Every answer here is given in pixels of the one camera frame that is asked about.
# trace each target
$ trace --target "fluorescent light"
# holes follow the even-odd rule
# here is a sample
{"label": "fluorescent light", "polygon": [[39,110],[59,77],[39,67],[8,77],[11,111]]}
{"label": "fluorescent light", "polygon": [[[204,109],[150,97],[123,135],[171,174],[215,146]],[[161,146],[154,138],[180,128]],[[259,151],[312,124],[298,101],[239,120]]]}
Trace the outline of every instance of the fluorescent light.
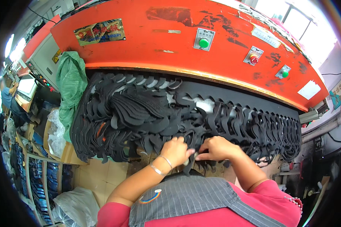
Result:
{"label": "fluorescent light", "polygon": [[15,50],[10,54],[9,58],[12,62],[19,60],[21,58],[21,52],[24,49],[26,43],[25,39],[21,38],[21,40],[18,42],[18,45],[16,45]]}
{"label": "fluorescent light", "polygon": [[9,41],[6,43],[5,47],[5,58],[9,56],[10,50],[11,50],[11,45],[13,44],[13,39],[14,39],[14,34],[10,37]]}

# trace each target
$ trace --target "poster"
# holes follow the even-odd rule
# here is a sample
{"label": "poster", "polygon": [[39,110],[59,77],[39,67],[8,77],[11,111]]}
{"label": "poster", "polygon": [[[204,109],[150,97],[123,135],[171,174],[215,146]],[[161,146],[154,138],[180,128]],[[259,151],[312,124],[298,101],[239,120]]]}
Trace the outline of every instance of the poster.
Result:
{"label": "poster", "polygon": [[341,106],[341,80],[337,83],[337,85],[329,92],[333,109],[336,110],[339,106]]}
{"label": "poster", "polygon": [[87,25],[73,32],[80,46],[126,40],[121,18]]}

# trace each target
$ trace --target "red shirt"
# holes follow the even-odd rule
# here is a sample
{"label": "red shirt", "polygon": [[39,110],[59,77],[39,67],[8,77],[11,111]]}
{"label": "red shirt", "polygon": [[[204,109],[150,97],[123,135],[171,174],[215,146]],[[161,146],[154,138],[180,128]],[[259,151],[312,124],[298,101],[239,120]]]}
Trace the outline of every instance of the red shirt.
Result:
{"label": "red shirt", "polygon": [[[241,191],[230,183],[234,191],[239,195],[241,201],[265,215],[279,221],[287,227],[298,225],[301,210],[289,199],[287,193],[279,190],[273,180],[267,180],[259,184],[252,193]],[[97,214],[97,227],[124,227],[129,223],[130,207],[120,203],[106,203]],[[219,208],[196,214],[188,214],[173,218],[152,220],[145,223],[146,227],[174,227],[174,226],[254,226],[229,208]]]}

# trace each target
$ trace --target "rainbow patch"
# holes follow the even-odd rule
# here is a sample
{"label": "rainbow patch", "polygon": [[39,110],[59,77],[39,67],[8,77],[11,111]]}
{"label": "rainbow patch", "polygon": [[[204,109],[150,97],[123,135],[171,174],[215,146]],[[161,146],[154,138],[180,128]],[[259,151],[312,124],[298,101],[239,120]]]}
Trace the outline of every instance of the rainbow patch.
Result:
{"label": "rainbow patch", "polygon": [[150,203],[151,201],[153,201],[153,200],[155,200],[156,198],[159,197],[161,191],[162,191],[161,189],[155,190],[155,195],[153,197],[151,197],[150,199],[147,199],[147,200],[144,200],[143,197],[141,197],[139,199],[139,203],[140,204]]}

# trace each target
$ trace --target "orange machine housing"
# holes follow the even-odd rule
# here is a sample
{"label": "orange machine housing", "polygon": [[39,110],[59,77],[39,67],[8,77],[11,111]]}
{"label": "orange machine housing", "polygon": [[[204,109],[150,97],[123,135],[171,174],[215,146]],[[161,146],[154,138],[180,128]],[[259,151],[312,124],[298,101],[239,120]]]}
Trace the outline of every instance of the orange machine housing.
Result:
{"label": "orange machine housing", "polygon": [[[251,90],[308,111],[328,96],[320,75],[281,28],[250,7],[231,0],[118,0],[90,6],[51,28],[60,50],[77,51],[87,69],[131,69],[182,74]],[[80,46],[74,30],[121,18],[126,40]],[[279,47],[252,35],[256,26],[273,33]],[[209,51],[193,48],[197,28],[215,31]],[[256,65],[244,63],[252,46],[264,51]],[[275,75],[287,65],[287,78]],[[309,100],[298,91],[309,81],[321,88]]]}

